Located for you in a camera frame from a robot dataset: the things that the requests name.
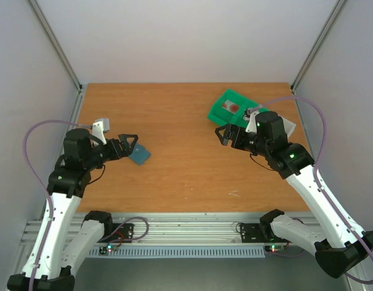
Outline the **teal card holder wallet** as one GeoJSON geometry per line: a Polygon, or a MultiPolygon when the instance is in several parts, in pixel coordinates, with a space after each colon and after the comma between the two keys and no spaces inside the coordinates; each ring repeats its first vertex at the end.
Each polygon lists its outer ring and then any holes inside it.
{"type": "Polygon", "coordinates": [[[132,153],[128,156],[135,164],[141,166],[148,160],[151,153],[142,145],[136,144],[132,153]]]}

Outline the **red circle card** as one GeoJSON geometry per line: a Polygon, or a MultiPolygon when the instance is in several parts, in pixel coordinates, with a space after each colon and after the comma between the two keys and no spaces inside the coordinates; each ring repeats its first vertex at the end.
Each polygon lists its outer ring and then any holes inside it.
{"type": "Polygon", "coordinates": [[[236,114],[239,111],[240,106],[238,104],[230,101],[230,100],[226,100],[222,104],[222,108],[225,109],[226,111],[232,113],[232,114],[236,114]]]}

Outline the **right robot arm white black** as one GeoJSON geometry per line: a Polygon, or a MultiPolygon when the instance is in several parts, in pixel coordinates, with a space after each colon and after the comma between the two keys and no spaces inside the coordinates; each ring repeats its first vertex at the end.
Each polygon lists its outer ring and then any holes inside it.
{"type": "Polygon", "coordinates": [[[289,142],[284,122],[276,112],[256,114],[250,131],[234,124],[216,128],[222,145],[262,156],[304,200],[322,229],[313,232],[300,221],[274,209],[260,218],[260,233],[267,241],[281,238],[314,255],[332,278],[347,275],[373,251],[373,231],[365,231],[344,210],[325,184],[304,146],[289,142]]]}

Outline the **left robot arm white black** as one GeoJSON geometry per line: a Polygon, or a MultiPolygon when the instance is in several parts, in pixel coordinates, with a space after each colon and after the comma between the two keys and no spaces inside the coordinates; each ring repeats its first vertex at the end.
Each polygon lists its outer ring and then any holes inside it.
{"type": "Polygon", "coordinates": [[[110,213],[92,210],[79,233],[66,243],[71,220],[91,183],[91,171],[130,156],[137,140],[137,135],[128,134],[106,139],[83,128],[66,133],[64,152],[48,178],[47,206],[38,237],[21,273],[9,277],[8,290],[74,289],[75,275],[88,251],[98,241],[112,239],[115,231],[110,213]]]}

